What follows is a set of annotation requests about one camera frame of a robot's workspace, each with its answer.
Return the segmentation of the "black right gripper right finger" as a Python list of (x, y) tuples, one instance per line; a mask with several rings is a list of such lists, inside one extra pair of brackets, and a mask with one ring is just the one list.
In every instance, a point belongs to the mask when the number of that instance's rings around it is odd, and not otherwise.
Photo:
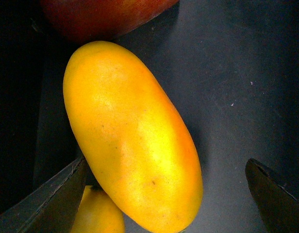
[(269, 233), (299, 233), (299, 185), (254, 158), (245, 167), (249, 190)]

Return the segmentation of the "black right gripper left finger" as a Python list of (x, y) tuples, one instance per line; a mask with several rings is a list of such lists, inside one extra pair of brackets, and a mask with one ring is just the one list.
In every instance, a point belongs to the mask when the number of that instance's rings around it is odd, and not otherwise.
[(75, 220), (88, 165), (79, 157), (0, 215), (0, 233), (68, 233)]

